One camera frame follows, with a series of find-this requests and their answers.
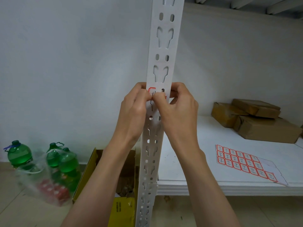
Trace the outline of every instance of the floor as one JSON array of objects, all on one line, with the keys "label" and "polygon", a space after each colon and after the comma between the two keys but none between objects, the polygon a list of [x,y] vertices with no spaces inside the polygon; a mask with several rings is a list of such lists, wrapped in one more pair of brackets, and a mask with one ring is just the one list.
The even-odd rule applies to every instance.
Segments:
[{"label": "floor", "polygon": [[[56,207],[25,195],[14,171],[0,168],[0,226],[57,227],[70,206]],[[228,197],[243,227],[303,226],[302,197]],[[152,227],[195,226],[188,196],[157,196]]]}]

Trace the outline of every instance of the white shelf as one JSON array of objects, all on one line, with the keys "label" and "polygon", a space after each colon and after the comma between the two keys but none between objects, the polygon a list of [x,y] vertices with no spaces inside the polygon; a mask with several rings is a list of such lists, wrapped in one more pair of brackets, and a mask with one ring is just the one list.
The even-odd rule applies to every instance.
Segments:
[{"label": "white shelf", "polygon": [[[233,129],[222,127],[214,118],[198,117],[198,141],[209,167],[225,195],[303,195],[303,143],[274,143],[246,140]],[[289,186],[273,183],[217,163],[215,145],[243,151],[274,162]],[[157,195],[188,195],[180,163],[164,134]]]}]

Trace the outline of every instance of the open yellow box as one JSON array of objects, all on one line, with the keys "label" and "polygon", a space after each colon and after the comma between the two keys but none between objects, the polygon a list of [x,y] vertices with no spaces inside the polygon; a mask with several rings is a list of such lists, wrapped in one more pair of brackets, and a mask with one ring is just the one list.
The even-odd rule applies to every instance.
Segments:
[{"label": "open yellow box", "polygon": [[[78,184],[78,187],[73,195],[72,201],[73,203],[77,200],[81,191],[85,187],[88,182],[90,176],[96,168],[103,150],[97,150],[96,148],[93,150],[92,155],[90,156],[89,162],[86,165],[84,173],[81,177],[81,180]],[[127,156],[127,159],[123,165],[119,176],[119,182],[117,186],[117,190],[121,190],[122,185],[121,182],[126,178],[133,177],[133,193],[129,197],[116,197],[114,198],[114,203],[112,206],[111,215],[109,218],[108,227],[133,227],[135,222],[135,213],[136,213],[136,205],[137,205],[137,193],[138,193],[138,168],[135,169],[135,155],[136,151],[131,150]]]}]

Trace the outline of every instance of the sheet of red-bordered labels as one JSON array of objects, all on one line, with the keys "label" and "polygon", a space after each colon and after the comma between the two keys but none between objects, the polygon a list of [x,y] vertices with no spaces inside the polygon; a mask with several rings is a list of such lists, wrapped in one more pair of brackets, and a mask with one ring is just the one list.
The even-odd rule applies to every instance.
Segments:
[{"label": "sheet of red-bordered labels", "polygon": [[271,180],[275,183],[288,185],[272,161],[220,145],[216,145],[216,152],[217,163],[219,164]]}]

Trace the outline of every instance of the wall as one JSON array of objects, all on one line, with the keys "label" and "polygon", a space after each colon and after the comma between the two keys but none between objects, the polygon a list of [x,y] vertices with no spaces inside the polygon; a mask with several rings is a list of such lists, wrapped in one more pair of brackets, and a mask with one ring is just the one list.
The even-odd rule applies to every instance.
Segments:
[{"label": "wall", "polygon": [[[64,142],[87,161],[145,81],[151,0],[0,0],[0,147]],[[260,99],[303,123],[302,24],[186,4],[174,81],[210,115],[214,101]]]}]

